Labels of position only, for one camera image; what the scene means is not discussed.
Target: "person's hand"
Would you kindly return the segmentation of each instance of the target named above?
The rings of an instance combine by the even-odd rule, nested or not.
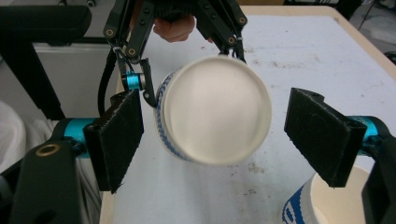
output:
[[[186,15],[172,22],[156,19],[154,21],[153,31],[162,39],[172,43],[187,40],[194,27],[194,17],[192,15]]]

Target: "table surface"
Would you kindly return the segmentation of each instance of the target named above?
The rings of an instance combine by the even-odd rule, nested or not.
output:
[[[163,148],[154,130],[152,109],[142,101],[145,133],[124,184],[115,195],[104,193],[101,223],[275,223],[282,203],[314,173],[283,132],[290,87],[323,94],[325,102],[346,115],[377,116],[391,132],[396,128],[390,112],[396,110],[391,101],[396,94],[395,66],[333,8],[242,9],[249,19],[244,29],[247,64],[261,75],[273,100],[273,122],[264,144],[251,158],[233,166],[180,161]],[[290,16],[301,16],[293,24],[301,29],[288,28]],[[266,21],[288,26],[274,27]],[[304,27],[298,21],[312,24]],[[320,23],[312,21],[323,22],[337,36],[326,40],[332,34],[326,28],[318,31]],[[316,25],[314,31],[328,42],[321,43],[315,35],[299,39],[299,34],[306,35],[299,32],[313,32]],[[294,32],[289,34],[293,39],[288,41],[281,32]],[[261,43],[252,37],[257,34],[277,42]],[[189,39],[194,44],[187,41],[172,47],[163,47],[169,44],[151,36],[145,54],[150,58],[154,87],[181,65],[216,53],[214,46],[197,36]],[[348,55],[349,49],[358,55]],[[361,164],[372,162],[363,158]]]

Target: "white cup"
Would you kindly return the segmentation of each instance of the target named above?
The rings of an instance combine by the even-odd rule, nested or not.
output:
[[[157,92],[154,116],[166,148],[185,161],[236,164],[265,139],[271,101],[245,63],[210,56],[171,73]]]
[[[344,188],[330,188],[315,174],[285,203],[279,223],[365,223],[361,192],[368,172],[354,166]]]

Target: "paper cup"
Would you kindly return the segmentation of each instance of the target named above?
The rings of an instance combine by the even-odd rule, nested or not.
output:
[[[186,161],[235,164],[268,134],[271,101],[245,63],[205,57],[170,74],[157,92],[154,116],[166,148]]]
[[[361,192],[369,174],[354,166],[345,188],[330,188],[315,174],[285,203],[279,223],[365,223]]]

